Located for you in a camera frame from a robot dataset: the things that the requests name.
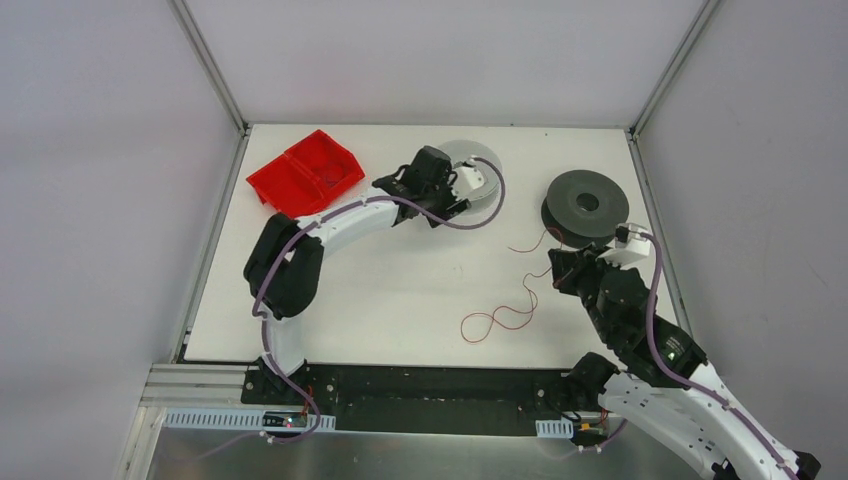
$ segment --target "metal sheet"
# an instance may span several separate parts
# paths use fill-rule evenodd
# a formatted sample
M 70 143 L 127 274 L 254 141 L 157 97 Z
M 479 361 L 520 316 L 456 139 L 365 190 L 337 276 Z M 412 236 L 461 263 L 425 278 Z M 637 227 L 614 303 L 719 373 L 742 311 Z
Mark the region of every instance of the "metal sheet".
M 374 480 L 698 478 L 669 450 L 632 426 L 600 455 L 567 440 L 452 435 L 324 433 L 303 443 L 248 438 L 197 462 L 241 434 L 163 428 L 150 480 L 247 478 Z

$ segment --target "open red box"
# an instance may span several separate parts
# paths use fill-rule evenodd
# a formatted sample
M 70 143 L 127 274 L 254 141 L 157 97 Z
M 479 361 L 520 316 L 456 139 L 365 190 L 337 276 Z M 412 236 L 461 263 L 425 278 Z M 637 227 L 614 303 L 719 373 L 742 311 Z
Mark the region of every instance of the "open red box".
M 324 210 L 363 178 L 356 157 L 315 130 L 247 177 L 247 182 L 262 203 L 295 218 Z

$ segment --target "white table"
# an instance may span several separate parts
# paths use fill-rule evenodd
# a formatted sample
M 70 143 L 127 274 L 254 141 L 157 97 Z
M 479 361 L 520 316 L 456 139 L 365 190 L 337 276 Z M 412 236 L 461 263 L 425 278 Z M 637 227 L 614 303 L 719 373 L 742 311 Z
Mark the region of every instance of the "white table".
M 517 254 L 507 246 L 532 247 L 543 231 L 539 210 L 548 185 L 574 169 L 598 171 L 618 183 L 630 200 L 629 221 L 648 225 L 636 173 L 620 130 L 558 128 L 414 127 L 353 125 L 256 125 L 238 174 L 227 216 L 185 351 L 187 360 L 253 361 L 261 353 L 260 324 L 250 315 L 253 298 L 242 277 L 245 262 L 274 212 L 260 204 L 245 178 L 316 128 L 357 157 L 366 172 L 351 195 L 375 177 L 412 160 L 423 145 L 475 140 L 503 162 L 507 198 L 500 216 L 474 231 L 430 229 L 417 217 L 360 240 L 325 260 L 318 294 L 305 311 L 304 348 L 309 362 L 423 366 L 571 367 L 587 351 L 612 357 L 575 297 L 551 288 L 550 276 L 529 279 L 539 296 L 532 322 L 518 331 L 494 327 L 469 345 L 460 320 L 474 311 L 507 304 L 529 306 L 521 279 L 548 268 L 542 247 Z M 638 265 L 649 283 L 653 259 Z M 662 283 L 658 312 L 674 322 Z M 519 324 L 525 317 L 501 312 Z M 471 319 L 477 337 L 487 320 Z

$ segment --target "black spool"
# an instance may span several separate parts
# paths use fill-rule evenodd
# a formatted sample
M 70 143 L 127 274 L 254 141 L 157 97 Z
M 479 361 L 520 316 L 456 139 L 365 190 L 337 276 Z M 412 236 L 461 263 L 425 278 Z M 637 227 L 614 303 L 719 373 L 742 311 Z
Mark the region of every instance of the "black spool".
M 606 245 L 615 236 L 616 225 L 626 222 L 628 215 L 630 204 L 621 187 L 590 170 L 572 170 L 556 177 L 542 202 L 542 223 L 559 230 L 563 243 L 571 248 Z

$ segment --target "red box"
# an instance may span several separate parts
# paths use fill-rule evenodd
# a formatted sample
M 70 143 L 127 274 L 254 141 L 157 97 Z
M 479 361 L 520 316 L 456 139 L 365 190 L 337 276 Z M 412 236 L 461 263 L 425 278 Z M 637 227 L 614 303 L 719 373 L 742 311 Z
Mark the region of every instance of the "red box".
M 247 177 L 262 203 L 290 218 L 311 215 L 365 178 L 347 149 L 321 130 Z

